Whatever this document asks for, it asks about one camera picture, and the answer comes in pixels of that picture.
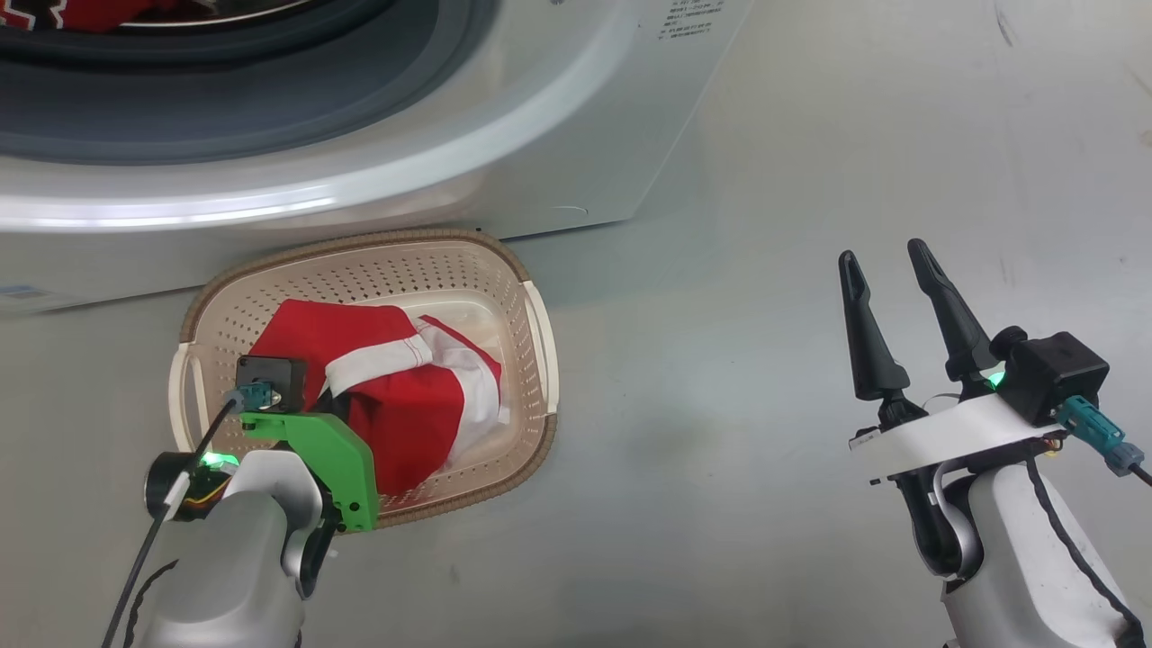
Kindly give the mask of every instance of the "laundry basket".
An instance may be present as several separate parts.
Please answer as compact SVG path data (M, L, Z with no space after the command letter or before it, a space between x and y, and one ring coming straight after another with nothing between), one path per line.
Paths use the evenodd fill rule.
M172 362L168 406L176 445L190 451L235 387L244 355L288 299L392 304L460 331L502 367L507 416L417 488L380 497L377 528L446 513L506 492L544 461L556 431L556 351L528 272L491 236L456 229L369 234L249 263L212 280L192 302ZM229 417L212 451L242 458L272 442Z

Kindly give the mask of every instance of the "washing machine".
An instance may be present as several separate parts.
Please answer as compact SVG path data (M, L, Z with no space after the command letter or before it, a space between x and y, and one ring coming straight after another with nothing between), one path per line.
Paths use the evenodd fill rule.
M632 216L752 0L297 0L0 29L0 312L271 250Z

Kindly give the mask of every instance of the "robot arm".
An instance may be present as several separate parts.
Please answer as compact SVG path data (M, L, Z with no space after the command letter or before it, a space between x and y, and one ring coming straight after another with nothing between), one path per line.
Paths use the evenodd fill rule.
M295 452L248 453L157 597L142 646L296 646L334 530L326 506L331 514L331 498Z
M990 341L927 246L909 241L932 300L960 404L929 415L908 401L852 253L840 257L856 395L880 400L879 425L849 442L873 484L892 481L920 557L943 579L941 601L962 648L1143 647L1139 619L1036 457L1069 434L1117 475L1143 454L1096 409L1108 366L1069 333L1029 340L1010 327ZM999 384L982 372L1006 361Z
M300 412L304 370L289 359L242 357L237 390L226 398L197 451L162 453L153 462L145 488L153 530L113 615L105 648L154 529L172 519L204 522L192 549L174 567L158 572L172 568L141 646L298 646L303 602L316 589L333 535L371 530L379 513L369 446L336 415ZM200 461L228 413L240 415L247 436L275 442L271 450L245 454L230 476ZM188 498L190 487L210 495ZM129 617L126 648L135 639L136 608L146 588Z

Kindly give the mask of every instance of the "black cable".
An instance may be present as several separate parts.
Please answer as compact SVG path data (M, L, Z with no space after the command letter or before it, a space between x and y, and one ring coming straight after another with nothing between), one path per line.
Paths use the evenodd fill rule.
M149 588L152 587L152 583L156 582L158 578L162 577L166 572L175 567L176 563L179 562L180 560L173 560L167 565L157 570L156 573L150 575L147 580L144 581L144 585L141 586L141 590L136 593L136 600L132 601L132 609L128 611L128 625L124 626L123 648L130 648L132 641L136 640L136 621L138 621L141 618L141 605L144 604L144 595L147 594Z
M204 438L200 439L200 444L196 447L196 454L189 460L189 465L185 468L189 474L199 465L200 458L204 457L204 452L207 451L209 444L212 442L212 437L215 436L217 430L220 429L220 424L223 423L225 416L232 413L232 408L236 402L235 399L229 398L223 404L223 407L220 408L220 413L212 420L212 424L209 425L209 430L204 432ZM132 563L132 568L128 572L128 580L124 582L124 588L120 590L120 598L116 601L116 608L112 612L112 620L108 621L108 630L104 632L104 642L100 643L100 648L112 648L112 640L116 638L116 627L120 625L120 617L124 615L124 608L128 606L128 597L131 596L132 588L136 587L136 579L141 577L141 570L144 568L144 559L147 558L147 552L152 549L156 535L160 532L160 525L164 523L164 518L167 514L168 505L164 505L157 517L152 519L152 526L149 527L147 535L144 536L144 544L141 545L139 552L136 553L136 562Z
M1048 498L1048 489L1044 487L1044 480L1040 479L1040 470L1036 467L1036 459L1029 457L1024 464L1028 467L1028 479L1032 481L1032 487L1036 489L1036 499L1040 502L1040 508L1044 508L1044 512L1048 515L1048 523L1052 525L1052 530L1056 533L1056 537L1059 537L1060 542L1062 542L1064 548L1068 549L1068 555L1071 556L1073 563L1075 563L1076 567L1078 567L1079 571L1087 577L1089 582L1092 583L1092 589L1096 589L1100 596L1104 596L1108 601L1108 604L1112 605L1112 609L1120 612L1120 616L1124 618L1126 623L1128 623L1128 627L1124 628L1124 632L1120 633L1120 636L1116 638L1117 648L1145 648L1144 626L1140 624L1140 620L1136 618L1136 615L1134 615L1132 611L1129 610L1128 606L1124 605L1124 603L1115 594L1113 594L1111 589L1108 589L1108 586L1100 580L1100 577L1097 575L1092 565L1089 565L1087 560L1084 559L1084 555L1076 548L1076 543L1073 542L1073 538L1068 535L1068 530L1064 528L1064 525L1056 515L1056 510L1052 505L1052 499Z
M132 563L131 571L128 572L128 581L124 582L124 588L120 592L120 598L116 601L116 609L112 612L112 620L108 623L108 630L104 633L104 642L100 643L101 648L112 648L112 640L116 636L116 626L120 625L120 617L124 613L124 608L128 606L128 596L132 593L132 587L136 585L136 579L141 575L141 570L144 568L144 559L147 558L147 552L152 549L152 543L156 541L156 534L160 532L160 525L164 523L164 517L168 512L168 505L165 504L160 510L160 513L152 519L152 526L147 529L147 535L144 536L144 544L141 545L141 550L136 552L136 562Z
M1140 468L1138 464L1132 464L1131 466L1128 467L1128 469L1131 470L1134 475L1139 477L1140 481L1143 481L1149 485L1152 485L1152 475L1150 475L1149 472L1145 470L1144 468Z

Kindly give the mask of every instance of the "basket handle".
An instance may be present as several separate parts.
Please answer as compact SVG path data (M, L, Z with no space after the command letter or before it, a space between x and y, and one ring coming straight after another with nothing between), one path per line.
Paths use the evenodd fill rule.
M180 452L191 452L195 447L192 424L188 420L188 404L184 398L188 393L189 369L198 394L197 401L204 402L204 374L200 371L200 363L191 353L191 342L181 342L176 347L172 368L168 370L168 419L172 422L172 436ZM205 416L206 413L202 412L200 421L204 421Z
M555 414L560 401L560 367L556 362L556 339L552 336L552 322L548 319L548 310L544 308L544 299L540 291L536 289L536 284L524 281L524 292L528 293L528 310L531 316L531 327L539 336L536 347L536 363L540 367L540 389L544 391L544 401L547 404L547 413Z

